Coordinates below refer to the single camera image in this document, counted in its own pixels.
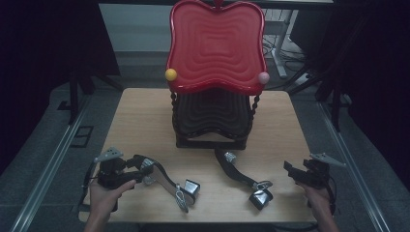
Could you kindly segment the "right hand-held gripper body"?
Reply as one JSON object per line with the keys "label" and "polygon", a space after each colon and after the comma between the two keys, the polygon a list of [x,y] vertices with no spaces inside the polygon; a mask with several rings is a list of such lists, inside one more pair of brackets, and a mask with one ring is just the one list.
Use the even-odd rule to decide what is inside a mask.
{"label": "right hand-held gripper body", "polygon": [[315,189],[323,189],[330,180],[330,166],[345,167],[346,163],[328,156],[326,153],[310,154],[310,159],[303,161],[306,170],[301,174],[305,175],[302,184]]}

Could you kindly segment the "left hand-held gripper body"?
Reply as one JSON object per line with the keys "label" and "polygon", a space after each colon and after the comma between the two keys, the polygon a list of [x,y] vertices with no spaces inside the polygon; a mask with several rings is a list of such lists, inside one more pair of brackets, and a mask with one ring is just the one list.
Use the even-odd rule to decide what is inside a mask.
{"label": "left hand-held gripper body", "polygon": [[117,189],[124,183],[132,180],[133,172],[141,172],[139,170],[125,172],[126,168],[132,168],[131,159],[122,159],[123,153],[115,147],[108,148],[96,158],[94,163],[100,165],[97,179],[98,183],[106,189]]}

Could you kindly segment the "black sandal with glitter strap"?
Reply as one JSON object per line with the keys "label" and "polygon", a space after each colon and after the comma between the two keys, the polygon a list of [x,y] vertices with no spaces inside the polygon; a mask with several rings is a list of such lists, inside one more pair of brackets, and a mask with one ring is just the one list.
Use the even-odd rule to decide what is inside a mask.
{"label": "black sandal with glitter strap", "polygon": [[269,191],[269,188],[273,185],[270,181],[256,182],[252,178],[241,173],[234,165],[236,156],[231,152],[225,152],[222,149],[215,149],[215,156],[223,169],[224,173],[237,182],[240,182],[253,190],[253,193],[249,196],[249,201],[252,205],[262,210],[274,196]]}
{"label": "black sandal with glitter strap", "polygon": [[146,171],[151,168],[152,172],[150,174],[155,179],[155,183],[162,185],[162,187],[175,198],[176,204],[180,210],[187,214],[189,212],[189,206],[195,204],[201,186],[197,182],[189,179],[185,181],[183,186],[173,182],[166,173],[164,167],[156,160],[153,159],[153,161],[154,163],[152,165],[138,170]]}

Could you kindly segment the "red and black tiered rack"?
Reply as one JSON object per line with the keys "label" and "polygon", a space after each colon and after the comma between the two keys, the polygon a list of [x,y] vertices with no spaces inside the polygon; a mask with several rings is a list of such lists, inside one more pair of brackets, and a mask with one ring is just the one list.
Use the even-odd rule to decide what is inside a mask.
{"label": "red and black tiered rack", "polygon": [[170,12],[165,79],[179,148],[243,150],[270,80],[264,14],[245,1],[180,0]]}

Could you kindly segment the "person's right hand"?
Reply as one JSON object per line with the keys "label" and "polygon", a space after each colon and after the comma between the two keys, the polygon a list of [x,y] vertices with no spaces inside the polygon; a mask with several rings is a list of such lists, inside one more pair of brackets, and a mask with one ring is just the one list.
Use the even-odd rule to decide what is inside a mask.
{"label": "person's right hand", "polygon": [[304,184],[300,184],[300,187],[305,191],[305,196],[315,217],[330,216],[332,214],[330,196],[325,189],[316,189]]}

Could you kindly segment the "person's left hand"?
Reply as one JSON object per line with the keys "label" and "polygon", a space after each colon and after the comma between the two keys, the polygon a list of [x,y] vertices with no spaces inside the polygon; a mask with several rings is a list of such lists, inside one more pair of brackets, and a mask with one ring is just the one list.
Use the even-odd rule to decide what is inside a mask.
{"label": "person's left hand", "polygon": [[131,180],[116,189],[107,189],[102,187],[97,181],[93,181],[90,186],[90,215],[87,220],[88,224],[102,225],[110,217],[117,200],[124,192],[130,190],[136,184]]}

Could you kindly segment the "white desk with metal legs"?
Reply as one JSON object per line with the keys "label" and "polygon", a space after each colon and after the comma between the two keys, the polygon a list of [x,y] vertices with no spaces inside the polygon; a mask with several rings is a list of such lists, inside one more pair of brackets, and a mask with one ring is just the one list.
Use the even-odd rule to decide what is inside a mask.
{"label": "white desk with metal legs", "polygon": [[[162,78],[171,43],[169,5],[99,4],[121,76]],[[265,9],[263,38],[271,68],[291,73],[302,66],[308,51],[291,39],[297,10]]]}

